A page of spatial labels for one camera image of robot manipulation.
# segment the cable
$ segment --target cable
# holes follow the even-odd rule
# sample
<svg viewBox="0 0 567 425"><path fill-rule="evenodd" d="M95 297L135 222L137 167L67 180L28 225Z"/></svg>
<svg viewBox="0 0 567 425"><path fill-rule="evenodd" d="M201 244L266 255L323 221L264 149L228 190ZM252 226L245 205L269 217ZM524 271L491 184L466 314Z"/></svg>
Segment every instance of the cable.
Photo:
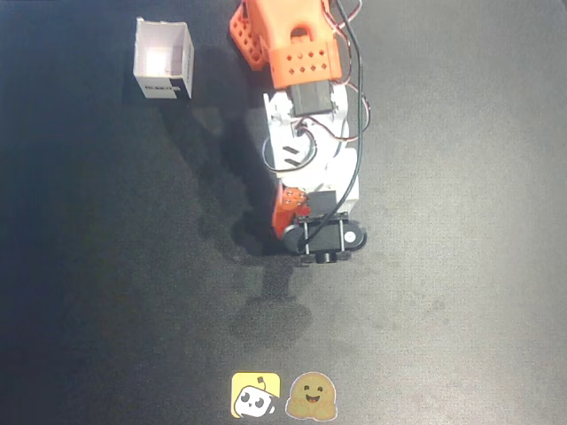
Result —
<svg viewBox="0 0 567 425"><path fill-rule="evenodd" d="M335 80L334 82L340 85L348 84L348 82L351 80L351 75L353 74L353 50L351 49L351 41L348 39L342 28L338 26L338 23L335 21L332 15L327 12L324 4L322 5L322 14L325 17L325 20L327 20L329 26L333 28L333 31L340 36L341 40L343 40L343 43L346 46L346 51L348 51L348 73L346 73L346 77L344 79Z"/></svg>
<svg viewBox="0 0 567 425"><path fill-rule="evenodd" d="M268 161L266 160L266 147L268 146L268 142L270 140L270 137L268 135L268 137L266 137L264 143L262 144L262 160L264 161L264 165L269 171L271 171L272 173L291 173L294 171L299 171L313 162L313 160L317 156L317 141L315 140L313 133L311 133L311 131L307 130L306 128L302 127L298 131L307 135L307 138L309 139L309 151L311 152L311 155L309 155L307 159L305 159L301 164L295 166L294 168L287 168L283 170L273 168L270 164L268 164Z"/></svg>
<svg viewBox="0 0 567 425"><path fill-rule="evenodd" d="M358 177L358 173L361 170L361 162L362 162L362 136L364 134L364 126L362 124L362 109L363 109L363 96L362 96L362 86L363 86L363 71L362 71L362 56L361 56L361 46L358 43L358 39L356 38L356 34L354 33L353 27L351 26L350 21L348 20L348 16L346 15L345 8L343 7L340 0L336 0L338 12L340 13L341 17L345 21L346 30L348 34L351 36L353 40L354 49L356 50L356 56L358 58L358 108L357 108L357 115L358 115L358 143L357 143L357 152L356 152L356 166L354 167L353 177L351 181L348 183L346 187L345 194L340 198L337 205L332 209L331 212L327 213L322 219L322 221L317 225L313 233L309 235L307 240L302 241L299 243L299 252L304 252L306 246L311 243L315 237L323 230L325 226L329 223L330 219L337 213L337 211L345 204L346 199L353 190L354 184L356 183L356 178Z"/></svg>
<svg viewBox="0 0 567 425"><path fill-rule="evenodd" d="M350 12L350 14L348 15L348 21L352 22L354 18L356 18L356 16L360 13L362 9L362 0L358 0L358 5L354 8L354 10L352 12ZM345 27L345 21L341 22L340 24L338 24L338 27L340 29L343 29Z"/></svg>

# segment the black table surface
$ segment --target black table surface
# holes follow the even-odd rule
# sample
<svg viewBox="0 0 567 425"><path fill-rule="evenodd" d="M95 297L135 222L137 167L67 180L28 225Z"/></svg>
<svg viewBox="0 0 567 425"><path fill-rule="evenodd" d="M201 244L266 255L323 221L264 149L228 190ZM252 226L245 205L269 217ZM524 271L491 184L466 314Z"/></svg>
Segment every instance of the black table surface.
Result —
<svg viewBox="0 0 567 425"><path fill-rule="evenodd" d="M324 267L266 240L235 7L0 1L0 422L238 424L257 371L300 423L318 371L337 424L565 423L564 4L365 2L369 242ZM188 23L190 102L143 98L138 16Z"/></svg>

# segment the cartoon robot sticker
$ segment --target cartoon robot sticker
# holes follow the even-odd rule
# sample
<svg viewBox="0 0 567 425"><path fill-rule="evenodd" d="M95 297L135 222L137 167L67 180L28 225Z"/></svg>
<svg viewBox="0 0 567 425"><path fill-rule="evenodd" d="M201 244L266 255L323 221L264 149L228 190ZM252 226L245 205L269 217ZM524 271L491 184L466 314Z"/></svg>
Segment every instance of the cartoon robot sticker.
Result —
<svg viewBox="0 0 567 425"><path fill-rule="evenodd" d="M266 373L238 373L232 377L232 415L261 418L271 415L280 397L280 377Z"/></svg>
<svg viewBox="0 0 567 425"><path fill-rule="evenodd" d="M285 412L294 419L332 421L337 418L337 391L328 376L303 374L291 386Z"/></svg>

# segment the open cardboard box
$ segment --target open cardboard box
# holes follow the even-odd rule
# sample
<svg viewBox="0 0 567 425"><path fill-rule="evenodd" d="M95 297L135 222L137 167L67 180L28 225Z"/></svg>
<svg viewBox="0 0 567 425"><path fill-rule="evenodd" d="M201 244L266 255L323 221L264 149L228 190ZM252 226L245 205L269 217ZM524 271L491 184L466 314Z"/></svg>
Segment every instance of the open cardboard box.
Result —
<svg viewBox="0 0 567 425"><path fill-rule="evenodd" d="M195 48L185 22L137 19L134 76L153 99L189 99Z"/></svg>

